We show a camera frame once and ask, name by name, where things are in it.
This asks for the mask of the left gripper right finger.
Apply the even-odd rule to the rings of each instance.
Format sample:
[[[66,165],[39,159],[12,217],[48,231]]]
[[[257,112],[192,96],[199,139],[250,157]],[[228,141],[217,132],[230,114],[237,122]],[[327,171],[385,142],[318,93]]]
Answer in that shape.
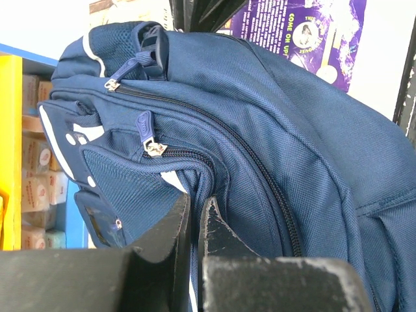
[[[340,259],[261,257],[227,225],[214,196],[200,222],[202,311],[371,311],[352,266]]]

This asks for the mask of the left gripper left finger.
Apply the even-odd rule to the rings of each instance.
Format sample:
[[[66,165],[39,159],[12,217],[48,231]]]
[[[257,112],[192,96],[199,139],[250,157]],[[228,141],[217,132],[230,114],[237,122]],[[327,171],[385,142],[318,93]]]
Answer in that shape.
[[[186,311],[190,197],[125,248],[1,253],[2,311]]]

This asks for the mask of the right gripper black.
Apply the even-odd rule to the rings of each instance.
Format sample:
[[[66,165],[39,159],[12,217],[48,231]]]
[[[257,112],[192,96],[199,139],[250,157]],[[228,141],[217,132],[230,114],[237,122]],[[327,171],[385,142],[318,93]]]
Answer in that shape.
[[[247,3],[245,0],[169,0],[174,28],[186,33],[214,33]]]

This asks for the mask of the navy blue student backpack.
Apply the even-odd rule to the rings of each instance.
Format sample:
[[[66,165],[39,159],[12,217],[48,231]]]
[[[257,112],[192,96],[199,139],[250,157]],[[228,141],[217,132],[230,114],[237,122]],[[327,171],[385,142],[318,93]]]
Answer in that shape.
[[[375,311],[415,310],[415,150],[385,116],[265,48],[155,22],[70,44],[38,113],[94,244],[122,248],[182,194],[264,257],[334,257]]]

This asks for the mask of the purple paperback book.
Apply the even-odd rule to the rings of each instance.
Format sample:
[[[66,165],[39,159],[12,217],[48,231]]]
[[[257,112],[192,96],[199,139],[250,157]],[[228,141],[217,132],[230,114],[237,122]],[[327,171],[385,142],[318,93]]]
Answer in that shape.
[[[362,0],[248,1],[219,31],[279,54],[347,92],[366,4]]]

